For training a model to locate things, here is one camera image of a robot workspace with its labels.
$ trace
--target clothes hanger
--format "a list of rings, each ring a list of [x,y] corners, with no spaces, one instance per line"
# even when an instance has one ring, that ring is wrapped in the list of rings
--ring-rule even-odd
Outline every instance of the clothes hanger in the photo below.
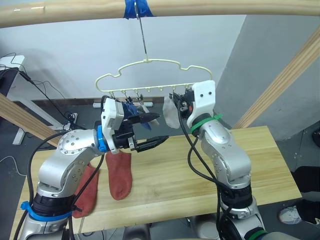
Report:
[[[98,77],[98,78],[95,80],[95,87],[96,87],[96,89],[98,89],[100,92],[110,93],[112,96],[114,96],[114,93],[115,93],[115,92],[121,92],[121,93],[123,93],[124,95],[126,95],[127,91],[134,91],[135,93],[139,94],[139,90],[147,90],[148,92],[150,92],[151,89],[159,89],[160,91],[163,91],[164,88],[168,88],[168,87],[169,87],[169,88],[172,88],[173,90],[175,90],[176,87],[179,87],[179,86],[184,86],[184,87],[187,89],[190,85],[195,84],[195,82],[189,82],[189,83],[181,83],[181,84],[146,86],[146,87],[134,87],[134,88],[122,88],[122,89],[112,89],[112,90],[101,89],[101,88],[99,87],[99,85],[98,85],[99,81],[100,81],[101,79],[106,78],[106,77],[109,77],[109,76],[110,76],[110,77],[112,77],[112,78],[119,78],[119,77],[122,75],[122,72],[121,72],[121,71],[122,71],[123,69],[125,69],[125,68],[131,67],[131,66],[134,66],[134,65],[138,65],[138,64],[148,64],[148,63],[151,63],[151,62],[173,63],[173,64],[178,65],[179,69],[182,70],[182,71],[188,71],[188,70],[191,69],[191,68],[201,69],[201,70],[204,70],[204,71],[206,71],[206,72],[209,73],[209,75],[210,75],[209,80],[212,80],[212,79],[213,79],[213,74],[212,74],[212,72],[211,72],[208,68],[206,68],[206,67],[204,67],[204,66],[189,65],[188,67],[183,68],[183,67],[181,67],[181,63],[178,62],[178,61],[169,60],[169,59],[148,58],[147,49],[146,49],[146,42],[145,42],[145,37],[144,37],[144,31],[143,31],[143,28],[142,28],[141,18],[140,18],[140,16],[139,16],[138,6],[137,6],[136,0],[134,0],[134,10],[135,10],[136,18],[137,18],[137,20],[138,20],[139,23],[140,23],[140,29],[141,29],[141,35],[142,35],[142,41],[143,41],[145,59],[142,60],[142,61],[135,61],[135,62],[126,64],[126,65],[120,67],[120,68],[118,69],[118,71],[117,71],[118,74],[116,74],[116,75],[113,75],[112,73],[107,73],[107,74],[104,74],[104,75]]]

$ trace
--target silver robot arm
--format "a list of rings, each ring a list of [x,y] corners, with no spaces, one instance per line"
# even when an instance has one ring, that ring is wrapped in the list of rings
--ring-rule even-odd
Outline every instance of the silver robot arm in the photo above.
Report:
[[[215,82],[198,82],[186,89],[184,95],[173,93],[172,98],[192,134],[201,141],[202,150],[212,160],[217,180],[226,186],[221,188],[220,196],[226,213],[220,220],[223,238],[247,240],[260,236],[262,240],[296,240],[280,232],[265,231],[257,201],[252,196],[251,161],[232,133],[213,117]]]
[[[64,240],[68,217],[72,214],[75,192],[88,163],[95,157],[121,148],[137,152],[145,151],[163,143],[168,136],[158,136],[137,143],[133,124],[147,123],[159,117],[156,113],[125,116],[121,102],[107,98],[101,113],[101,125],[97,130],[72,130],[62,136],[58,147],[40,167],[36,196],[29,205],[20,240]]]

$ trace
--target blue strap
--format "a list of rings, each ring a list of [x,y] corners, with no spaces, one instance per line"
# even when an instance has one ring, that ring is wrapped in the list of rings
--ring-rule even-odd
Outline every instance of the blue strap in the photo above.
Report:
[[[72,211],[66,213],[66,214],[63,214],[63,215],[59,215],[59,216],[40,216],[38,214],[36,214],[32,208],[30,207],[29,205],[29,202],[28,201],[24,201],[23,203],[21,203],[21,209],[22,210],[27,210],[29,215],[37,220],[37,221],[41,221],[41,222],[53,222],[53,221],[58,221],[58,220],[61,220],[61,219],[65,219],[65,218],[68,218],[69,216],[72,215]]]
[[[108,151],[108,148],[107,148],[107,145],[105,144],[105,141],[104,141],[104,135],[102,133],[102,126],[99,125],[97,130],[96,130],[96,136],[98,138],[98,143],[99,143],[99,151],[100,152],[103,152],[103,153],[106,153]]]
[[[147,0],[124,0],[125,1],[125,10],[124,10],[124,18],[126,19],[135,19],[137,18],[135,11],[135,2],[138,8],[139,17],[154,17],[149,6]]]

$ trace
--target wooden table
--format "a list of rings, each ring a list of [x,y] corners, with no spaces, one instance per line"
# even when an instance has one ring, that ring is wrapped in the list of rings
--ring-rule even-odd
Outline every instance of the wooden table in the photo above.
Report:
[[[301,197],[266,126],[235,129],[232,133],[236,142],[251,159],[252,193],[258,205]],[[110,195],[108,169],[104,162],[99,174],[95,209],[87,217],[74,219],[74,232],[86,233],[216,212],[216,187],[191,171],[187,163],[189,148],[184,136],[173,136],[154,149],[140,153],[132,152],[132,189],[129,196],[120,201],[114,200]],[[209,166],[212,166],[208,157],[201,151],[200,144],[197,148]],[[52,153],[53,150],[48,150],[35,154],[31,170],[34,189],[38,181],[39,168]],[[92,160],[92,165],[96,166],[99,158]],[[205,173],[204,167],[194,154],[192,162],[197,169]],[[23,213],[20,204],[28,199],[28,185],[25,181],[11,239]]]

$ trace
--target wooden beam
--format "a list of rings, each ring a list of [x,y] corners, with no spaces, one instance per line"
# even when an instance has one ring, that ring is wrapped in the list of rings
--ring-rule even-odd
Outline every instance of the wooden beam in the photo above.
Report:
[[[38,138],[43,140],[56,134],[50,127],[19,107],[13,101],[10,101],[3,94],[0,94],[0,106],[0,117],[3,117]],[[56,147],[58,146],[59,139],[60,136],[48,141],[48,143]]]
[[[154,16],[320,16],[319,0],[148,0]],[[123,18],[124,0],[57,0],[0,7],[0,28],[90,19]]]
[[[233,128],[249,127],[319,56],[320,27]]]

